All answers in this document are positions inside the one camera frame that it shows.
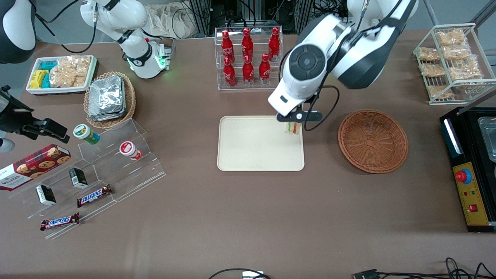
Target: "yellow control panel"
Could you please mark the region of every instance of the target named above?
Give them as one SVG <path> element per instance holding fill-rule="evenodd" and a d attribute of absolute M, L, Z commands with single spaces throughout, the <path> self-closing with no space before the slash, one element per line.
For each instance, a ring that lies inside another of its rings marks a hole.
<path fill-rule="evenodd" d="M 475 178 L 472 162 L 454 167 L 453 174 L 455 175 L 456 186 L 462 201 L 467 225 L 488 225 L 488 216 L 481 199 L 481 192 Z"/>

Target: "coca-cola bottle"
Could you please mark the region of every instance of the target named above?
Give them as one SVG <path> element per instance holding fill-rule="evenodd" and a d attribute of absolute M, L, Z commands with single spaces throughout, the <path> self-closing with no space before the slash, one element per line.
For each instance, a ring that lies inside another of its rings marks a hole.
<path fill-rule="evenodd" d="M 253 60 L 253 40 L 250 36 L 250 29 L 243 29 L 243 40 L 241 41 L 241 50 L 243 52 L 243 57 L 249 55 L 251 60 Z"/>
<path fill-rule="evenodd" d="M 267 85 L 269 84 L 269 75 L 270 75 L 270 63 L 269 63 L 269 55 L 267 53 L 262 54 L 262 62 L 260 63 L 260 67 L 258 68 L 258 74 L 260 77 L 260 84 Z"/>
<path fill-rule="evenodd" d="M 269 60 L 276 62 L 279 58 L 279 47 L 281 46 L 281 39 L 279 38 L 279 27 L 272 29 L 272 36 L 269 39 Z"/>
<path fill-rule="evenodd" d="M 249 55 L 243 56 L 245 63 L 243 64 L 243 82 L 245 86 L 252 87 L 255 84 L 253 77 L 253 65 L 251 64 L 251 57 Z"/>
<path fill-rule="evenodd" d="M 227 88 L 234 88 L 236 86 L 236 74 L 229 57 L 224 57 L 224 78 L 226 79 Z"/>
<path fill-rule="evenodd" d="M 222 54 L 224 57 L 231 59 L 231 63 L 234 64 L 234 47 L 233 42 L 229 38 L 229 32 L 227 30 L 222 30 Z"/>

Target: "foil-wrapped package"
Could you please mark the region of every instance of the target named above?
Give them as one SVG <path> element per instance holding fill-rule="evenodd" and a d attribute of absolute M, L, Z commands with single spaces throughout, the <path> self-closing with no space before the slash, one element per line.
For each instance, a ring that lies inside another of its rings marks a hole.
<path fill-rule="evenodd" d="M 118 75 L 97 79 L 91 83 L 88 117 L 103 121 L 126 114 L 124 80 Z"/>

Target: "gray floor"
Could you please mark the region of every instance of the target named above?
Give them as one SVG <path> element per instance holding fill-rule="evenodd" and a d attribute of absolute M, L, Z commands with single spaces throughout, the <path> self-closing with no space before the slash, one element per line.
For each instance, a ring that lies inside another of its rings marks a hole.
<path fill-rule="evenodd" d="M 440 24 L 452 24 L 470 21 L 489 0 L 431 0 L 434 11 Z M 70 0 L 38 0 L 37 13 L 45 19 L 52 19 Z M 170 0 L 141 0 L 143 4 L 170 2 Z M 92 27 L 86 25 L 79 12 L 79 5 L 75 4 L 67 9 L 54 23 L 49 25 L 57 35 L 57 40 L 63 44 L 89 43 L 92 36 Z M 427 13 L 424 2 L 420 0 L 419 9 L 410 18 L 407 29 L 429 29 L 433 26 Z M 496 26 L 496 15 L 489 18 L 479 28 L 479 39 L 484 49 L 496 48 L 496 37 L 493 35 Z M 36 34 L 44 42 L 57 43 L 54 37 L 36 20 Z M 107 35 L 97 31 L 95 42 L 112 41 Z M 496 64 L 496 57 L 488 57 L 490 64 Z M 0 84 L 12 87 L 11 94 L 19 97 L 26 76 L 30 72 L 32 59 L 17 65 L 0 64 Z"/>

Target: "brown tablecloth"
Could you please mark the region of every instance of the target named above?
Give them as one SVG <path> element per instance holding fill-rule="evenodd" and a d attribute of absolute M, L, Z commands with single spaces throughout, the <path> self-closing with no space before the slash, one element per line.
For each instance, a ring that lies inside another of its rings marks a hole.
<path fill-rule="evenodd" d="M 115 43 L 95 44 L 98 73 L 121 71 L 137 95 L 134 118 L 167 176 L 57 240 L 39 220 L 0 193 L 0 278 L 208 278 L 224 268 L 263 270 L 274 279 L 348 278 L 384 272 L 441 272 L 450 256 L 463 267 L 495 268 L 493 234 L 467 233 L 438 118 L 452 106 L 429 106 L 411 52 L 426 30 L 405 31 L 381 77 L 347 90 L 319 129 L 304 133 L 300 172 L 222 172 L 216 166 L 219 120 L 274 115 L 270 91 L 219 92 L 211 38 L 177 41 L 171 69 L 139 79 Z M 286 49 L 295 36 L 285 36 Z M 40 44 L 37 57 L 65 55 Z M 324 89 L 323 113 L 335 94 Z M 69 127 L 85 122 L 83 95 L 21 100 L 37 117 Z M 404 128 L 410 152 L 390 174 L 370 175 L 342 155 L 337 130 L 359 109 L 378 109 Z M 17 135 L 0 167 L 55 142 Z M 77 151 L 77 139 L 64 145 Z M 240 278 L 233 274 L 231 278 Z"/>

